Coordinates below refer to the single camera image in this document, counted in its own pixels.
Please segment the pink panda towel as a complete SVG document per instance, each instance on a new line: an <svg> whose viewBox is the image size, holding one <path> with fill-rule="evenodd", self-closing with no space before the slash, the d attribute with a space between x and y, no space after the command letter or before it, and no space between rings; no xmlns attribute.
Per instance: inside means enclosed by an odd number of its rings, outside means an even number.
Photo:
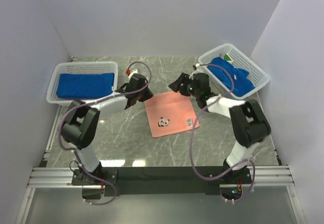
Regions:
<svg viewBox="0 0 324 224"><path fill-rule="evenodd" d="M144 102L152 137L191 130L196 114L189 97L175 92L154 95Z"/></svg>

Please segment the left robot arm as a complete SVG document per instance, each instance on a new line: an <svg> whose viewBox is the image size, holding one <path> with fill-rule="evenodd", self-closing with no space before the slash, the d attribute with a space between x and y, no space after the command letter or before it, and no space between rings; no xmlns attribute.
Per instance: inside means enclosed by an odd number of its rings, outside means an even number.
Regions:
<svg viewBox="0 0 324 224"><path fill-rule="evenodd" d="M84 172L84 179L89 184L97 184L104 178L102 165L91 143L95 137L99 118L128 109L136 102L144 102L153 97L148 88L149 80L141 74L134 73L129 81L106 98L85 103L74 100L59 127L59 138L64 139L73 151Z"/></svg>

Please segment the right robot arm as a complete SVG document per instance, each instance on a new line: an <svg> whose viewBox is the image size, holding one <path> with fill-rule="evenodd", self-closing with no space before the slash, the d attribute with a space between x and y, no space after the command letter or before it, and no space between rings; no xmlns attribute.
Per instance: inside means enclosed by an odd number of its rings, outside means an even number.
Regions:
<svg viewBox="0 0 324 224"><path fill-rule="evenodd" d="M189 158L198 177L204 180L224 177L228 183L236 182L240 178L240 170L246 167L256 147L271 133L271 127L258 101L234 100L212 92L209 76L201 72L191 76L181 73L169 84L169 88L183 96L194 97L201 113L215 113L231 119L235 144L224 160L223 173L215 177L202 176L193 162L192 144L189 146Z"/></svg>

